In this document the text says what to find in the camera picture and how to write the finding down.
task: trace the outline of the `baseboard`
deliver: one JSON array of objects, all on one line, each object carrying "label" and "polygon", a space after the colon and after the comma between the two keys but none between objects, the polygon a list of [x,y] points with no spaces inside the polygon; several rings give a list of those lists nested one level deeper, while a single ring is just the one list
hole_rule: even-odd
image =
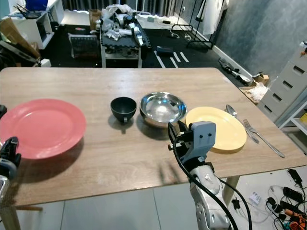
[{"label": "baseboard", "polygon": [[[183,24],[188,24],[185,20],[180,18],[180,21],[183,22]],[[199,31],[197,32],[197,36],[201,37],[202,39],[209,41],[204,35],[202,35]],[[244,76],[248,77],[250,80],[252,80],[252,74],[250,74],[246,69],[244,69],[242,66],[240,66],[235,60],[233,60],[231,57],[229,57],[226,53],[224,53],[219,47],[213,46],[212,51],[216,53],[221,58],[226,59],[227,62],[229,62],[234,68],[239,69],[240,73]]]}]

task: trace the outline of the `black floor mat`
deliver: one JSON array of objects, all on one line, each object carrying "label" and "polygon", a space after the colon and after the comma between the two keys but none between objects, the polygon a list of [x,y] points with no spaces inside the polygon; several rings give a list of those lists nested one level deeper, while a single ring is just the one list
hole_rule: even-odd
[{"label": "black floor mat", "polygon": [[[71,34],[86,34],[90,31],[89,26],[64,25],[60,26],[50,43],[45,50],[41,50],[42,58],[50,59],[52,67],[83,67],[83,68],[101,68],[100,58],[76,58],[71,56],[71,45],[68,39],[68,33]],[[157,46],[172,47],[177,53],[180,62],[176,64],[179,68],[198,68],[198,67],[212,67],[219,69],[236,87],[244,86],[241,82],[236,80],[234,76],[228,74],[220,66],[219,56],[204,44],[191,44],[186,48],[188,42],[185,39],[186,31],[176,31],[180,36],[179,39],[170,38],[169,30],[155,30],[145,29],[150,42],[152,44],[152,51],[147,55],[146,60],[143,61],[143,68],[161,68],[161,65],[154,54]],[[188,59],[186,62],[180,52]],[[174,68],[174,64],[169,57],[161,57],[166,68]],[[136,68],[136,60],[107,60],[106,65],[112,68]]]}]

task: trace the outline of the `yellow plate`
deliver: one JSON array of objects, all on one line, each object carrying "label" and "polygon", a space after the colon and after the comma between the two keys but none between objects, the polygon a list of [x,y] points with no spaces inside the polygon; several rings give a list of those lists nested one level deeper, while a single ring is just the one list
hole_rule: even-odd
[{"label": "yellow plate", "polygon": [[198,107],[188,112],[186,124],[211,121],[216,124],[215,149],[236,150],[246,142],[243,125],[229,113],[212,107]]}]

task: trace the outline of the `wooden table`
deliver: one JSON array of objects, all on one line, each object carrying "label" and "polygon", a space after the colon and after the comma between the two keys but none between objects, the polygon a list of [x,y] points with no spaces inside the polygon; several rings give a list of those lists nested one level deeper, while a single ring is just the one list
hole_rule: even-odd
[{"label": "wooden table", "polygon": [[187,182],[167,149],[166,130],[144,124],[138,111],[123,126],[110,111],[116,97],[139,102],[155,91],[177,95],[188,110],[224,109],[230,104],[240,119],[248,119],[285,155],[283,159],[263,141],[256,144],[248,137],[236,153],[208,153],[207,161],[218,177],[236,184],[240,175],[307,164],[296,145],[217,69],[7,68],[0,73],[0,103],[8,109],[32,99],[56,98],[79,107],[87,120],[84,138],[71,150],[52,159],[22,160],[8,204],[33,205]]}]

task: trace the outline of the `gray wall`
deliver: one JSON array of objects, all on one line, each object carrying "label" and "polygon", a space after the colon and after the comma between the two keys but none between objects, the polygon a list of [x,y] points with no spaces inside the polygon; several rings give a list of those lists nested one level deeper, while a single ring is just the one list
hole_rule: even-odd
[{"label": "gray wall", "polygon": [[8,0],[0,0],[0,19],[10,13],[10,6]]},{"label": "gray wall", "polygon": [[[216,45],[251,74],[265,71],[276,78],[300,42],[307,40],[306,0],[229,1]],[[182,18],[187,22],[193,3],[184,1]],[[178,0],[176,13],[180,4]]]}]

